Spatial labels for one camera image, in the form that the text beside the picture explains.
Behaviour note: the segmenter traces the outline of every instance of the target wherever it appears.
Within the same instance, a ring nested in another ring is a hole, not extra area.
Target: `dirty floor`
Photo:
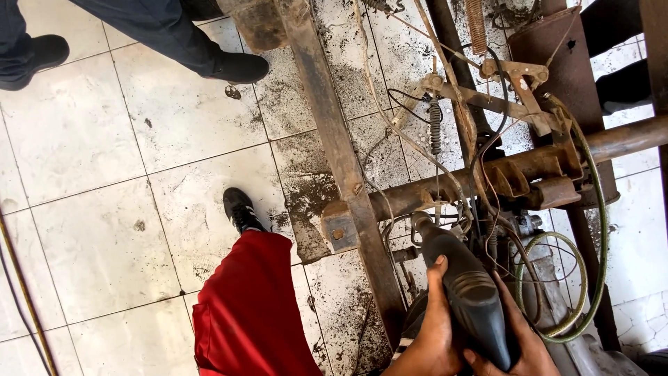
[[[424,29],[412,2],[404,2],[399,16]],[[357,251],[333,255],[320,235],[319,213],[337,190],[289,48],[263,53],[270,74],[227,96],[226,82],[201,79],[66,0],[19,6],[31,35],[60,34],[71,46],[66,64],[38,73],[20,92],[0,92],[0,205],[62,375],[197,374],[190,312],[237,237],[221,203],[232,186],[252,197],[267,227],[295,241],[295,294],[323,373],[362,375],[390,354],[371,304],[353,369],[370,291]],[[461,0],[451,6],[467,35]],[[364,84],[351,1],[313,0],[312,8],[351,137],[366,153],[385,126]],[[490,45],[507,59],[506,34],[486,21]],[[391,114],[385,89],[410,92],[432,70],[434,49],[382,14],[365,14],[363,22],[373,79]],[[224,50],[247,50],[230,19],[199,24]],[[644,49],[642,37],[613,48],[592,60],[595,75],[643,58]],[[474,77],[479,91],[500,95],[495,83]],[[449,104],[442,106],[439,159],[457,169],[454,119]],[[646,106],[605,124],[652,115]],[[498,124],[499,116],[488,118]],[[405,131],[426,146],[426,125],[411,119]],[[508,131],[504,144],[508,154],[528,148],[526,125]],[[622,197],[609,207],[607,282],[624,351],[634,355],[668,347],[661,177],[656,150],[614,164]],[[367,170],[381,188],[434,174],[396,136]],[[545,229],[569,233],[564,212],[539,214]],[[406,243],[406,235],[403,223],[393,244]],[[555,261],[562,275],[573,266],[567,255],[555,253]],[[576,302],[579,284],[577,273],[562,283],[567,301]],[[4,275],[0,316],[0,375],[45,375]]]

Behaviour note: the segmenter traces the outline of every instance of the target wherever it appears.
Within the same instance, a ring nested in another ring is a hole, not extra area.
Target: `hand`
[[[448,259],[443,255],[427,269],[429,296],[420,333],[383,376],[454,376],[464,367],[452,346],[450,305],[443,291],[443,275],[447,269]]]
[[[464,357],[471,365],[471,368],[473,368],[474,373],[477,376],[560,376],[559,370],[554,365],[550,354],[545,348],[545,344],[531,330],[517,304],[512,299],[512,295],[510,295],[510,291],[508,291],[506,285],[501,281],[496,272],[493,277],[499,289],[501,302],[506,308],[508,323],[510,323],[510,327],[515,332],[515,337],[517,337],[517,342],[520,346],[520,360],[510,369],[510,373],[505,373],[475,351],[466,349],[464,350]]]

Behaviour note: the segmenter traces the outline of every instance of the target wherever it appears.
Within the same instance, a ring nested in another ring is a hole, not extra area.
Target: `power drill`
[[[480,260],[452,232],[438,227],[429,214],[411,216],[413,228],[422,236],[422,256],[427,268],[436,258],[448,258],[443,286],[455,318],[500,370],[511,366],[506,344],[506,325],[499,291]]]

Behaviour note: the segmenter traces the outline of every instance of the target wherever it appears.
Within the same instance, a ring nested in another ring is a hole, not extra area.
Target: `red pants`
[[[289,239],[249,230],[193,306],[201,376],[322,376],[304,337]]]

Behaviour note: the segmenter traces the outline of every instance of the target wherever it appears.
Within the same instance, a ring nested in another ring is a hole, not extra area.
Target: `black shoe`
[[[253,202],[241,189],[225,189],[225,192],[222,194],[222,204],[225,208],[227,219],[232,222],[232,225],[236,227],[239,233],[243,233],[248,228],[255,228],[266,232],[259,219],[257,219],[257,215],[255,215]]]
[[[262,57],[251,54],[221,51],[222,56],[215,73],[206,78],[216,78],[230,83],[254,84],[269,73],[269,63]]]
[[[0,81],[0,89],[17,91],[28,86],[35,73],[42,69],[53,68],[64,63],[69,56],[69,46],[65,38],[60,35],[42,35],[33,38],[33,48],[35,56],[33,57],[33,68],[25,76],[18,80],[7,82]]]

